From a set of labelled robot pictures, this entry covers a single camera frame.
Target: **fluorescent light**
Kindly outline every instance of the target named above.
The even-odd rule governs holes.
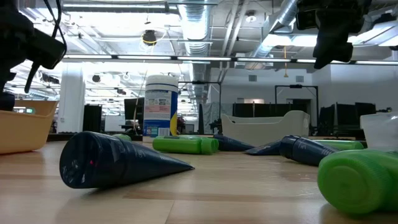
[[[395,47],[396,45],[398,45],[398,35],[379,44],[379,46],[381,46],[381,47],[385,47],[385,46],[394,46]]]
[[[28,18],[28,20],[30,20],[31,22],[35,23],[36,22],[36,18],[32,18],[30,15],[25,14],[22,11],[19,11],[19,13],[21,13],[22,15],[24,15],[26,18]]]
[[[119,59],[133,59],[133,60],[170,60],[169,56],[129,56],[129,55],[120,55]]]
[[[213,41],[178,40],[179,44],[212,44]]]
[[[64,7],[88,7],[88,8],[151,8],[163,9],[163,6],[150,5],[150,4],[64,4]]]
[[[376,24],[373,29],[356,36],[353,44],[360,44],[360,43],[364,44],[367,41],[375,38],[376,36],[378,36],[380,34],[382,34],[383,32],[389,30],[391,27],[392,26],[383,27],[383,24]]]
[[[111,55],[65,55],[70,59],[112,59]]]
[[[297,59],[297,63],[315,63],[315,59]]]
[[[285,36],[285,35],[275,35],[275,34],[269,34],[264,41],[262,42],[263,46],[289,46],[292,45],[292,40],[290,37]]]
[[[398,65],[398,62],[391,61],[356,61],[356,65]]]
[[[230,57],[177,57],[177,60],[193,60],[193,61],[224,61],[231,60]]]
[[[330,63],[348,64],[349,62],[340,62],[340,61],[332,60]]]
[[[39,18],[39,19],[43,18],[43,16],[40,15],[39,13],[37,13],[34,9],[29,8],[29,7],[27,7],[26,9],[27,9],[28,11],[30,11],[31,13],[33,13],[33,15],[35,15],[35,17],[37,17],[37,18]]]
[[[316,44],[316,35],[297,35],[292,40],[292,45],[297,47],[314,47]]]
[[[239,62],[290,62],[291,59],[283,58],[238,58]]]

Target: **table surface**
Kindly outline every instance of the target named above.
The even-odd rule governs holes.
[[[330,206],[317,167],[280,156],[169,154],[195,170],[111,190],[70,189],[58,170],[65,142],[0,156],[0,223],[398,223]]]

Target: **white column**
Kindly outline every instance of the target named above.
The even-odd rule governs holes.
[[[64,63],[57,132],[83,130],[86,85],[81,63]]]

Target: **white wall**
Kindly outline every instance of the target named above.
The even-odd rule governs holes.
[[[319,108],[336,103],[335,94],[332,94],[331,65],[314,72],[312,84],[318,86]]]
[[[218,77],[218,69],[211,71],[212,80]],[[253,70],[229,69],[221,89],[222,103],[237,103],[238,98],[263,99],[265,103],[275,103],[275,85],[312,85],[312,74],[304,69],[290,69],[287,71],[288,78],[285,78],[285,70]],[[257,82],[249,82],[249,75],[257,75]],[[296,75],[304,76],[304,83],[296,83]],[[278,103],[286,103],[287,99],[309,99],[311,100],[312,112],[316,114],[315,90],[309,89],[278,88]],[[209,94],[211,102],[218,101],[218,98]],[[312,118],[312,124],[316,124],[316,117]]]
[[[398,110],[398,76],[394,66],[332,65],[332,91],[338,103],[375,103]]]

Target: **green bottle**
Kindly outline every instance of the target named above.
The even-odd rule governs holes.
[[[160,152],[211,155],[218,149],[218,141],[198,136],[158,136],[152,147]]]
[[[320,144],[333,147],[339,151],[351,149],[363,149],[363,145],[359,141],[341,141],[341,140],[315,140]]]
[[[346,213],[398,211],[398,152],[365,149],[326,156],[318,186],[330,204]]]
[[[114,134],[113,136],[114,136],[114,137],[117,137],[117,138],[119,138],[119,139],[131,141],[130,136],[128,136],[127,134]]]

